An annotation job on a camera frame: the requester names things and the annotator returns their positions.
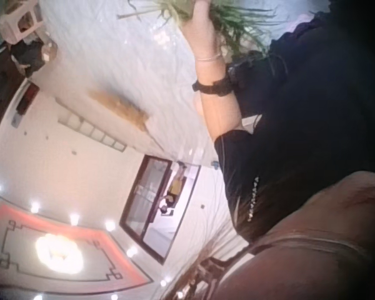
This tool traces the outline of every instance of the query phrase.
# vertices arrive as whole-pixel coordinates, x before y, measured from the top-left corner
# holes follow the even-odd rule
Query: doorway
[[[160,205],[180,168],[180,163],[145,156],[120,220],[120,226],[161,264],[178,233],[200,169],[184,166],[180,193],[167,212],[163,212]]]

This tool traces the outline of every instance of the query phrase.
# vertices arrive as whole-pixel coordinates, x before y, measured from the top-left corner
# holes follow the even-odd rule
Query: watch strap
[[[218,95],[220,97],[226,96],[233,91],[232,82],[228,75],[221,80],[215,81],[212,86],[205,86],[196,81],[192,87],[195,92],[201,91],[203,94]]]

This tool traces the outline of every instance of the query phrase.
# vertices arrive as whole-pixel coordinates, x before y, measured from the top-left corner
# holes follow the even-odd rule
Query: white stool
[[[6,42],[15,45],[42,24],[39,0],[27,0],[15,11],[0,17],[0,34]]]

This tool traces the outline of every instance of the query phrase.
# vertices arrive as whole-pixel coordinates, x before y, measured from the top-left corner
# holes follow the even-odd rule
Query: hand
[[[220,53],[213,22],[209,18],[211,0],[196,0],[193,17],[182,27],[182,33],[195,58],[206,59]]]

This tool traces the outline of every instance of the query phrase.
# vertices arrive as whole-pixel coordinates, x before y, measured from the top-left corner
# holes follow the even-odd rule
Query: tiled floor
[[[326,0],[245,0],[274,8],[283,21],[277,38],[301,14],[326,9]],[[126,0],[40,0],[47,30],[59,46],[55,61],[35,82],[71,109],[137,150],[209,165],[216,159],[203,120],[193,105],[194,61],[177,27],[157,13],[117,20],[133,12]],[[132,0],[137,7],[150,1]],[[88,97],[98,89],[122,96],[145,110],[149,134],[139,132]]]

